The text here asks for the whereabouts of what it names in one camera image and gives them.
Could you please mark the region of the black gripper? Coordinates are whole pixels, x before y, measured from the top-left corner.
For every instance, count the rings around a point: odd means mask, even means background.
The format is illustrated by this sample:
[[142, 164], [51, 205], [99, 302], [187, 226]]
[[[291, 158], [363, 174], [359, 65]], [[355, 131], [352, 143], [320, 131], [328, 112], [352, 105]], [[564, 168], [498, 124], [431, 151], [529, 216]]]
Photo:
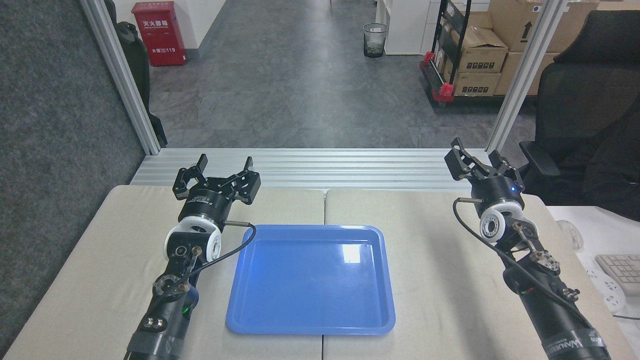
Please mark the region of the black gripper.
[[471, 184], [471, 197], [480, 199], [475, 205], [480, 217], [484, 211], [496, 204], [513, 202], [523, 210], [525, 203], [521, 193], [525, 190], [518, 168], [512, 166], [498, 150], [488, 155], [491, 166], [484, 164], [469, 153], [460, 137], [451, 141], [451, 149], [445, 155], [445, 163], [453, 180], [467, 180]]
[[[208, 158], [202, 153], [195, 165], [180, 168], [173, 184], [173, 193], [178, 201], [186, 199], [179, 221], [186, 217], [206, 218], [217, 226], [223, 226], [236, 200], [251, 205], [261, 186], [260, 173], [254, 171], [253, 157], [246, 159], [242, 171], [227, 178], [204, 177]], [[190, 180], [197, 184], [189, 188]]]

